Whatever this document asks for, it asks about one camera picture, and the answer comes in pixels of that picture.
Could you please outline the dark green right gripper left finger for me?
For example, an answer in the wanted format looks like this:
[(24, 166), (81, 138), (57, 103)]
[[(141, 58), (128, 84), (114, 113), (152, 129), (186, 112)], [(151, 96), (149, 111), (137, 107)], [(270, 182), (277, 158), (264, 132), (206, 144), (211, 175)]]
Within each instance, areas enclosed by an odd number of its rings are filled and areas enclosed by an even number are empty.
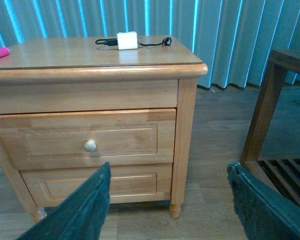
[(19, 240), (98, 240), (110, 208), (110, 163), (103, 164)]

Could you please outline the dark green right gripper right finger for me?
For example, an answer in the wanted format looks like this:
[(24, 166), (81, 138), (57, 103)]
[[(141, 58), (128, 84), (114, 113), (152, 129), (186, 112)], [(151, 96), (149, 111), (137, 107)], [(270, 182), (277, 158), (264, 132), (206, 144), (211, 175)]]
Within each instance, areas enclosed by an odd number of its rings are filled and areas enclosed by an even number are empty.
[(249, 240), (300, 240), (300, 208), (234, 162), (227, 167), (235, 213)]

